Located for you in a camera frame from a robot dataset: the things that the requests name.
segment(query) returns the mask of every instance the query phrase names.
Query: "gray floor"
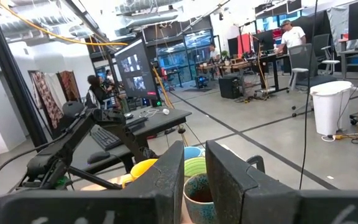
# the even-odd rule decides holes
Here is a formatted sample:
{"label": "gray floor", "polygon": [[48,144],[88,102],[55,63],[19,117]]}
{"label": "gray floor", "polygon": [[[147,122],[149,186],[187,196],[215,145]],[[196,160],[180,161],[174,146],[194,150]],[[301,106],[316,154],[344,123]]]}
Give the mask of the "gray floor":
{"label": "gray floor", "polygon": [[[247,77],[251,82],[254,77]],[[358,80],[351,80],[358,85]],[[288,77],[280,76],[280,86],[288,85]],[[266,172],[290,187],[298,188],[300,167],[303,158],[304,118],[291,118],[293,105],[305,103],[306,95],[299,92],[282,91],[267,101],[235,103],[234,100],[221,98],[217,85],[205,93],[183,91],[190,86],[177,88],[169,93],[175,108],[191,111],[187,124],[201,142],[216,140],[229,146],[243,159],[261,155],[265,159]],[[358,98],[349,103],[351,113],[358,112]],[[200,144],[188,127],[185,136],[191,145]],[[169,144],[181,137],[177,133],[149,141],[150,148],[157,153],[167,150]],[[17,149],[0,155],[0,165],[16,154],[28,150],[31,143],[25,142]],[[87,137],[80,147],[98,147]],[[21,178],[27,161],[34,154],[19,158],[0,173],[0,194],[7,192]],[[101,174],[109,179],[123,174],[118,169]],[[75,188],[89,185],[78,181]],[[307,153],[303,189],[358,189],[358,144],[350,139],[324,142],[316,133],[314,114],[308,113]]]}

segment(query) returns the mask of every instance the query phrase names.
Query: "white trash can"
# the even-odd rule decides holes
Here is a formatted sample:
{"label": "white trash can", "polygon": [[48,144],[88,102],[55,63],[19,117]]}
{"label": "white trash can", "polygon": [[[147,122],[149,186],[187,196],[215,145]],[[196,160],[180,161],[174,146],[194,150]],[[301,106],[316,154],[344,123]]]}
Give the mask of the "white trash can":
{"label": "white trash can", "polygon": [[338,129],[345,131],[351,127],[347,103],[351,90],[354,87],[348,81],[329,82],[310,88],[317,133],[336,134]]}

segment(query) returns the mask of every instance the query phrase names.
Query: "blue cup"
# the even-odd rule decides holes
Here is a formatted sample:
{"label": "blue cup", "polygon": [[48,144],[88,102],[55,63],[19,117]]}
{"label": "blue cup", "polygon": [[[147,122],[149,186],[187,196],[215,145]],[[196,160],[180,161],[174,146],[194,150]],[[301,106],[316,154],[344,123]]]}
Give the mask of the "blue cup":
{"label": "blue cup", "polygon": [[218,224],[206,174],[188,179],[183,188],[186,207],[193,223]]}
{"label": "blue cup", "polygon": [[203,151],[199,147],[185,147],[185,160],[201,156]]}

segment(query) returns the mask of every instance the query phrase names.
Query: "baseball cap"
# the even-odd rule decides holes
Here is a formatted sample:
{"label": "baseball cap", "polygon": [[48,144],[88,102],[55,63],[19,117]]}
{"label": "baseball cap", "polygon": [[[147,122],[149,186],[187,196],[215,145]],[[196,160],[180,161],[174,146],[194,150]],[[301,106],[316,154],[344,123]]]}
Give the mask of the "baseball cap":
{"label": "baseball cap", "polygon": [[291,24],[291,21],[289,19],[284,20],[283,23],[281,23],[281,27],[283,27],[287,24]]}

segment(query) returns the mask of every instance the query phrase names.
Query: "green cup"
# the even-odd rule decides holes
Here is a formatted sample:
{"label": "green cup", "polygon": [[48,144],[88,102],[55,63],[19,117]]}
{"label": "green cup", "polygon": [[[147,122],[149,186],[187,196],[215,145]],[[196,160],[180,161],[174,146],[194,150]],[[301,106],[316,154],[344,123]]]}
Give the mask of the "green cup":
{"label": "green cup", "polygon": [[205,157],[196,157],[185,160],[185,182],[198,174],[206,173]]}

